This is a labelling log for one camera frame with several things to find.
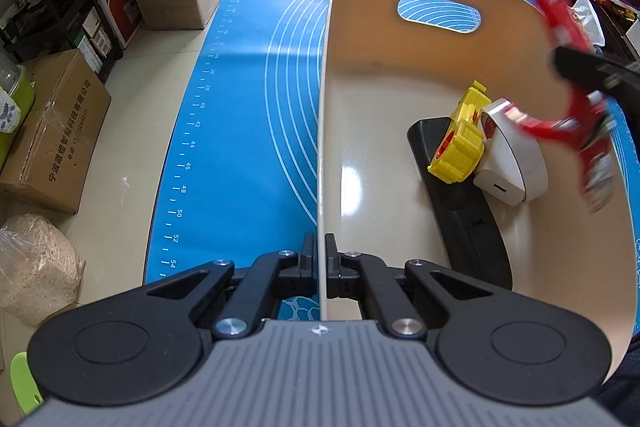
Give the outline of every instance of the tile floor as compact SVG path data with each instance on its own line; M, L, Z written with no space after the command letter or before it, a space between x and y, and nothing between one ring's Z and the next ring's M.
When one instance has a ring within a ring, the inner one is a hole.
M107 82L111 107L91 161L78 214L69 217L45 212L87 261L79 304L142 283L164 156L206 31L139 31ZM30 211L23 204L7 202L6 206L9 214ZM8 366L15 353L26 349L33 330L0 312L5 367L0 371L0 421L7 426L17 422L21 414Z

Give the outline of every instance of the metal screw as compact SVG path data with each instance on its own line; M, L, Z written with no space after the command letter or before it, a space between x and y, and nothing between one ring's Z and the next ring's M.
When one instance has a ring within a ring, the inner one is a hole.
M415 335L422 331L422 323L416 319L397 319L391 324L391 329L400 335Z
M247 328L246 322L241 319L231 317L222 319L216 324L216 329L223 335L239 335Z

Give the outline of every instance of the black shelf cart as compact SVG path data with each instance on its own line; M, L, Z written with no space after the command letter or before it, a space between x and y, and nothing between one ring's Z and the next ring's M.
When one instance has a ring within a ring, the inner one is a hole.
M88 6L95 7L100 22L111 41L111 50L102 61L102 67L97 73L100 81L105 83L113 69L115 61L122 58L122 49L98 0L74 0L71 5L64 10L64 13L60 13L60 10L54 6L53 0L43 0L43 2L54 22L48 28L19 38L16 42L12 42L9 36L0 30L0 38L2 42L4 42L5 51L12 54L18 62L22 62L20 50L37 47L47 42L53 41L56 43L56 45L53 46L52 52L75 49L76 45L74 44L74 39L71 34L71 26Z

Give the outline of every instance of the blue silicone mat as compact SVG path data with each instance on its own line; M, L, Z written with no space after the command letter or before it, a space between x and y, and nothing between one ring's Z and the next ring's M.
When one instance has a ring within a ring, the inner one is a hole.
M401 13L460 31L477 25L475 10L443 10L440 1L406 0ZM166 156L145 282L212 259L248 266L262 253L299 249L304 233L316 231L318 97L328 3L220 1ZM617 107L612 112L616 151L636 208L634 229L640 231L640 165L622 113ZM640 240L636 244L640 252ZM318 304L292 299L280 316L318 318Z

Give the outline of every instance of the white power adapter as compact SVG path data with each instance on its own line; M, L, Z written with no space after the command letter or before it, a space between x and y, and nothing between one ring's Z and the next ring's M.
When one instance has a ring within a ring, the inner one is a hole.
M536 139L518 130L502 113L508 105L508 100L500 98L481 111L486 145L474 185L504 203L516 205L544 194L548 179Z

